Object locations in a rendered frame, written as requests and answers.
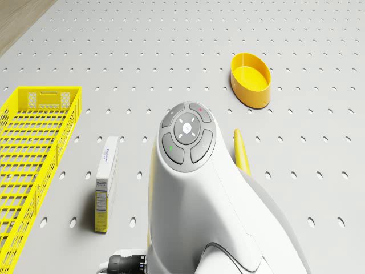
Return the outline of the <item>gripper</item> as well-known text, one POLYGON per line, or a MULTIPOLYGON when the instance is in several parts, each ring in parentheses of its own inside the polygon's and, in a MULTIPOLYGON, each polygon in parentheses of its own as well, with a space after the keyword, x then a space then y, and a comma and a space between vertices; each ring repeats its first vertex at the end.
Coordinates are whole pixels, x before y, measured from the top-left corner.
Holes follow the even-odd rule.
POLYGON ((98 266, 97 274, 147 274, 146 249, 121 249, 98 266))

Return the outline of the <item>white and yellow carton box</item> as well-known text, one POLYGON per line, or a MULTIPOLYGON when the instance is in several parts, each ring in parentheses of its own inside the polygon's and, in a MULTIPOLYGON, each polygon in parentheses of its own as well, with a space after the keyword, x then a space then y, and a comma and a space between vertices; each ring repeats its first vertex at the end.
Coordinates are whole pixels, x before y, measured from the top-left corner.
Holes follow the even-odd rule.
POLYGON ((95 231, 108 230, 117 187, 118 137, 107 138, 96 173, 95 231))

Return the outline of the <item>banana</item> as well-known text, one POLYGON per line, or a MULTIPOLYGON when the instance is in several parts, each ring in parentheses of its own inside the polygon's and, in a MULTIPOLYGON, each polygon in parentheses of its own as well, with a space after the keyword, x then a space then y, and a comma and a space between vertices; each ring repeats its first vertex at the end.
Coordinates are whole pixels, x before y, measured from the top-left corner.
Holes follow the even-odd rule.
POLYGON ((236 166, 242 169, 249 176, 251 175, 249 162, 244 146, 244 141, 239 129, 234 130, 234 153, 236 166))

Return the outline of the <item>yellow basket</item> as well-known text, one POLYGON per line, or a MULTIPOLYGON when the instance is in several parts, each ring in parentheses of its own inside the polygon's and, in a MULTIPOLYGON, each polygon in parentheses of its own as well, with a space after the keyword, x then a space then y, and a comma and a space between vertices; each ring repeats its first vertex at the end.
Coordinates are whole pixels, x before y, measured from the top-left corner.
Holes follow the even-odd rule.
POLYGON ((0 109, 0 274, 12 274, 82 111, 82 89, 23 86, 0 109))

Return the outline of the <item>yellow bowl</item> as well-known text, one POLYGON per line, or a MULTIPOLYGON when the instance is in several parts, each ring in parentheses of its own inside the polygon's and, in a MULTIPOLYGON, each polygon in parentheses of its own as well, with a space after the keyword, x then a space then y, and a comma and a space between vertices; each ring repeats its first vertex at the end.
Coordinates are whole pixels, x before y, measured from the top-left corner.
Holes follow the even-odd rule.
POLYGON ((254 54, 239 53, 233 57, 230 68, 231 87, 236 97, 248 107, 266 107, 271 93, 271 75, 267 65, 254 54))

